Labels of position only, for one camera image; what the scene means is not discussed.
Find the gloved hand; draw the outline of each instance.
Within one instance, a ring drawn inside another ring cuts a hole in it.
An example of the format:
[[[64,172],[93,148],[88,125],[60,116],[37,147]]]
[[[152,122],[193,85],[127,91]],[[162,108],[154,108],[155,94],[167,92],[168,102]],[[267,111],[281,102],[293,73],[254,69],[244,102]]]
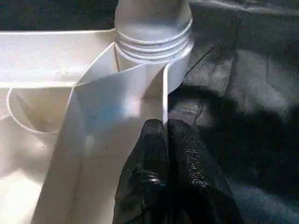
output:
[[[239,224],[242,219],[216,161],[196,133],[169,120],[145,122],[123,167],[113,224]]]

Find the white plastic container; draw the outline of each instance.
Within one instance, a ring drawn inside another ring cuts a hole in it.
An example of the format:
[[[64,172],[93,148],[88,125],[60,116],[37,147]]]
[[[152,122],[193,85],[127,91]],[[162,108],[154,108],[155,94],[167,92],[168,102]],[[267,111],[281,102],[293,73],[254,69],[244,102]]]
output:
[[[60,131],[70,96],[70,87],[10,89],[10,116],[42,143],[53,145]]]

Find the black nitrile glove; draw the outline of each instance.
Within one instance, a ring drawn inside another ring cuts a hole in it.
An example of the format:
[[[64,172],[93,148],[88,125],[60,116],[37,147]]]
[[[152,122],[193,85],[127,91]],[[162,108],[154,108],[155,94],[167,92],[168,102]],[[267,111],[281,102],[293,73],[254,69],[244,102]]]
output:
[[[183,121],[148,120],[121,173],[113,224],[239,224],[216,161]]]
[[[167,223],[170,180],[162,122],[145,122],[139,140],[122,169],[115,195],[113,224]]]
[[[168,127],[175,214],[188,214],[176,223],[243,223],[224,175],[196,133],[181,120],[169,120]]]

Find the plastic compartment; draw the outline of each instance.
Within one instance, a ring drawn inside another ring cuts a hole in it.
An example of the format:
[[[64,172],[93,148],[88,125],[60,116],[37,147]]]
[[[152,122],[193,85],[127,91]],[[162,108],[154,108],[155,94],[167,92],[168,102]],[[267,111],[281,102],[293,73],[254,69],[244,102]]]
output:
[[[1,224],[31,222],[70,91],[113,41],[114,30],[0,32]],[[63,106],[53,108],[61,94]],[[44,138],[49,133],[50,142]]]

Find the black cloth background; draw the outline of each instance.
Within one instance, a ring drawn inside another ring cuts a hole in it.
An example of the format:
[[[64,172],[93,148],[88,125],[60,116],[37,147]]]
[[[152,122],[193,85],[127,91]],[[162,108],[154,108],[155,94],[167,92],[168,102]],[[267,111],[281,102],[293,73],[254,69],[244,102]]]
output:
[[[116,0],[4,0],[1,30],[113,27]],[[169,117],[194,127],[246,223],[299,221],[299,1],[191,0],[195,47]]]

